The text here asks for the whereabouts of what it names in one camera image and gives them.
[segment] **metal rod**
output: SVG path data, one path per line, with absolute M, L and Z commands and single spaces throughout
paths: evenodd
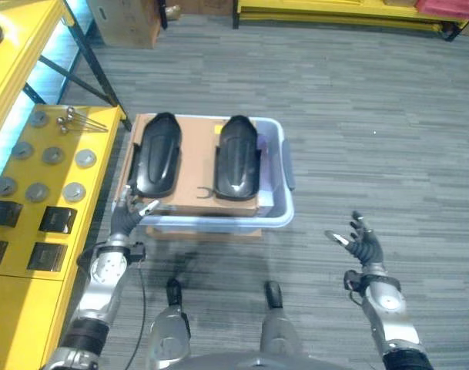
M 92 122 L 89 122 L 87 119 L 85 119 L 85 117 L 75 117 L 71 114 L 67 115 L 66 122 L 67 123 L 78 123 L 80 125 L 87 126 L 87 127 L 93 127 L 95 129 L 98 129 L 98 130 L 105 130 L 105 131 L 108 130 L 108 128 L 106 126 L 96 125 Z
M 72 106 L 69 106 L 69 107 L 66 109 L 66 115 L 67 115 L 67 117 L 68 117 L 69 120 L 72 120 L 71 117 L 73 117 L 73 118 L 79 117 L 80 119 L 83 119 L 83 120 L 85 120 L 85 121 L 89 121 L 89 122 L 91 122 L 91 123 L 94 123 L 94 125 L 96 125 L 96 126 L 101 126 L 101 127 L 105 128 L 105 129 L 107 129 L 106 125 L 104 125 L 104 124 L 102 124 L 102 123 L 100 123 L 100 122 L 97 122 L 95 119 L 88 118 L 88 117 L 87 117 L 86 115 L 84 115 L 84 114 L 81 114 L 81 113 L 77 112 L 77 111 L 75 110 L 75 108 L 72 107 Z
M 104 100 L 106 103 L 112 104 L 111 100 L 109 100 L 109 98 L 106 95 L 104 95 L 102 92 L 100 92 L 97 89 L 95 89 L 94 87 L 90 86 L 87 82 L 82 81 L 79 77 L 71 74 L 70 72 L 68 72 L 63 67 L 58 66 L 52 60 L 47 59 L 45 56 L 41 55 L 41 56 L 39 56 L 39 61 L 46 64 L 49 68 L 54 69 L 57 73 L 59 73 L 61 75 L 64 75 L 64 77 L 66 77 L 70 81 L 73 81 L 74 83 L 76 83 L 77 85 L 79 85 L 83 89 L 87 90 L 88 92 L 90 92 L 90 93 L 94 94 L 95 96 L 97 96 L 98 98 Z
M 84 121 L 78 120 L 67 120 L 64 117 L 58 117 L 56 123 L 59 125 L 59 129 L 62 133 L 68 133 L 69 131 L 78 131 L 78 132 L 87 132 L 87 133 L 107 133 L 108 130 L 103 127 L 93 126 L 89 123 Z M 69 124 L 79 124 L 81 125 L 79 129 L 69 127 Z

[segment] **yellow table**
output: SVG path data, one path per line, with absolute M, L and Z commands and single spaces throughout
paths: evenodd
M 0 241 L 8 242 L 0 263 L 0 370 L 39 369 L 58 343 L 76 274 L 75 261 L 89 232 L 119 121 L 125 116 L 119 107 L 76 107 L 89 118 L 106 124 L 109 131 L 63 135 L 55 121 L 65 109 L 66 106 L 34 107 L 33 112 L 47 113 L 48 123 L 41 128 L 26 124 L 19 139 L 31 143 L 34 153 L 25 160 L 11 158 L 2 174 L 15 179 L 17 190 L 0 200 L 17 202 L 23 208 L 15 227 L 0 226 Z M 42 152 L 50 146 L 62 149 L 61 163 L 42 162 Z M 97 161 L 93 166 L 76 165 L 75 154 L 82 149 L 95 153 Z M 49 188 L 48 197 L 41 203 L 25 199 L 25 190 L 34 182 Z M 69 203 L 62 196 L 62 188 L 71 182 L 81 183 L 86 191 L 77 203 Z M 47 206 L 77 211 L 70 234 L 39 230 Z M 27 269 L 35 242 L 66 246 L 60 271 Z
M 437 17 L 419 13 L 414 7 L 389 6 L 383 0 L 237 0 L 237 15 L 249 20 L 332 22 L 379 25 L 423 30 L 441 30 L 441 22 L 461 28 L 468 19 Z
M 45 44 L 61 18 L 71 24 L 60 0 L 0 2 L 0 129 Z

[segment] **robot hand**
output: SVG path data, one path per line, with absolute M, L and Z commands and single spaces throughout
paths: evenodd
M 325 235 L 331 240 L 336 241 L 339 245 L 344 247 L 363 265 L 363 269 L 372 270 L 377 273 L 379 270 L 385 272 L 383 266 L 383 250 L 381 249 L 380 242 L 376 235 L 369 227 L 364 217 L 357 211 L 352 213 L 354 221 L 350 222 L 350 226 L 357 232 L 351 233 L 350 236 L 354 241 L 350 241 L 334 233 L 333 231 L 325 231 Z
M 388 276 L 384 267 L 383 250 L 373 230 L 364 217 L 354 211 L 350 222 L 355 233 L 350 241 L 333 231 L 325 235 L 349 251 L 362 265 L 362 273 L 349 270 L 345 273 L 345 289 L 358 292 L 359 304 L 370 321 L 377 349 L 387 370 L 432 370 L 423 345 L 407 314 L 405 298 L 400 292 L 400 282 Z
M 128 240 L 132 230 L 139 224 L 139 222 L 148 214 L 151 214 L 159 205 L 160 200 L 153 200 L 141 210 L 129 210 L 129 198 L 131 194 L 131 187 L 125 186 L 121 193 L 116 207 L 111 216 L 111 230 L 109 240 Z
M 141 219 L 153 212 L 154 200 L 141 210 L 129 210 L 130 189 L 126 187 L 111 216 L 111 232 L 104 245 L 97 248 L 96 259 L 79 305 L 60 346 L 52 353 L 43 370 L 97 370 L 99 356 L 106 343 L 126 284 L 126 271 L 134 261 L 145 257 L 145 250 L 129 245 L 129 235 Z

